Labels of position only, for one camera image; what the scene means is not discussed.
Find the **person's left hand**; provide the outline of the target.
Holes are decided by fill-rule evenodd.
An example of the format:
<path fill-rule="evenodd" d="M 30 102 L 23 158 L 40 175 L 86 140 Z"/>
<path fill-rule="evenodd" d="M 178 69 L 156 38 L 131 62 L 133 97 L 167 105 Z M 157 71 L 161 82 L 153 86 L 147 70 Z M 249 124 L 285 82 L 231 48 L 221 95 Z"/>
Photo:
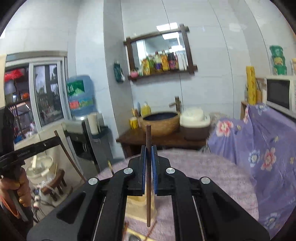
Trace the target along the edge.
<path fill-rule="evenodd" d="M 31 190 L 24 168 L 21 168 L 21 174 L 18 181 L 5 177 L 1 179 L 1 202 L 13 216 L 20 218 L 21 215 L 17 211 L 16 205 L 11 199 L 8 190 L 14 190 L 17 192 L 18 201 L 23 207 L 30 207 Z"/>

